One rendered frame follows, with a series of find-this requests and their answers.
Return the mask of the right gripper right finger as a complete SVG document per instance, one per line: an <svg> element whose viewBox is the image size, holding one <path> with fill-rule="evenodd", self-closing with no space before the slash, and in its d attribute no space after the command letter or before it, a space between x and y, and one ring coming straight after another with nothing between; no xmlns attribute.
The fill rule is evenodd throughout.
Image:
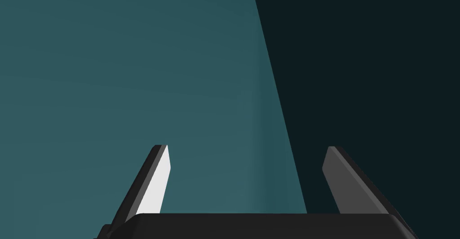
<svg viewBox="0 0 460 239"><path fill-rule="evenodd" d="M390 214L406 224L343 148L328 147L322 171L340 213Z"/></svg>

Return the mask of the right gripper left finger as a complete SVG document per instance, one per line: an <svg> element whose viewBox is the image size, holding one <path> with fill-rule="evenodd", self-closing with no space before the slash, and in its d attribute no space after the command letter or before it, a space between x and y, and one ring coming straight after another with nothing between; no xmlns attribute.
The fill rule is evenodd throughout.
<svg viewBox="0 0 460 239"><path fill-rule="evenodd" d="M170 170L168 146L153 146L117 210L110 231L137 214L160 213Z"/></svg>

